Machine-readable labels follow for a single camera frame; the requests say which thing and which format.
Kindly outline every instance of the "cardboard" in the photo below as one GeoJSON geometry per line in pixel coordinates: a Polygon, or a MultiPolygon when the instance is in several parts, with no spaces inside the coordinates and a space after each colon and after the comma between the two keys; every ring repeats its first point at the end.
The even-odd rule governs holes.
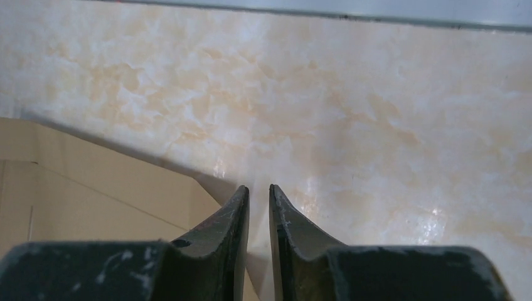
{"type": "MultiPolygon", "coordinates": [[[[190,177],[0,118],[0,256],[25,241],[173,240],[219,208],[190,177]]],[[[244,300],[258,300],[247,272],[244,300]]]]}

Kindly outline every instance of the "beige surface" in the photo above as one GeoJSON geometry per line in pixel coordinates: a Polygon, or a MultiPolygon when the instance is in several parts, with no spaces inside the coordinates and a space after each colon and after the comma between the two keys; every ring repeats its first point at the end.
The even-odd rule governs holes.
{"type": "Polygon", "coordinates": [[[352,244],[482,250],[532,295],[532,36],[88,1],[1,1],[0,114],[251,189],[352,244]]]}
{"type": "MultiPolygon", "coordinates": [[[[0,257],[25,241],[173,240],[219,208],[191,178],[0,118],[0,257]]],[[[257,300],[247,273],[244,289],[257,300]]]]}

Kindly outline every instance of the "dark metal object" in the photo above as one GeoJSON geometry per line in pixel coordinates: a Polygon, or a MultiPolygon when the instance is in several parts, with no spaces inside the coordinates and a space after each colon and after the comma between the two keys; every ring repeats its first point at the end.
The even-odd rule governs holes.
{"type": "Polygon", "coordinates": [[[460,246],[346,246],[270,186],[277,300],[511,300],[492,263],[460,246]]]}
{"type": "Polygon", "coordinates": [[[174,240],[25,243],[0,261],[0,300],[241,300],[249,192],[174,240]]]}

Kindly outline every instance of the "marble tile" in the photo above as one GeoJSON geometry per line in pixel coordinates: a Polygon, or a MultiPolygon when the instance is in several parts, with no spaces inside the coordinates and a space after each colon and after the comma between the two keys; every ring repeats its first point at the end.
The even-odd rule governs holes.
{"type": "Polygon", "coordinates": [[[0,115],[38,116],[252,192],[351,244],[482,250],[532,294],[532,36],[0,0],[0,115]]]}

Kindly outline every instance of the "metal plate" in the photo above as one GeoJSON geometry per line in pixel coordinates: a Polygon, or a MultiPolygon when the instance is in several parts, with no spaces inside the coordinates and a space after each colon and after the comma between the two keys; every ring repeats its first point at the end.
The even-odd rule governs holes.
{"type": "Polygon", "coordinates": [[[532,0],[130,0],[426,26],[532,31],[532,0]]]}

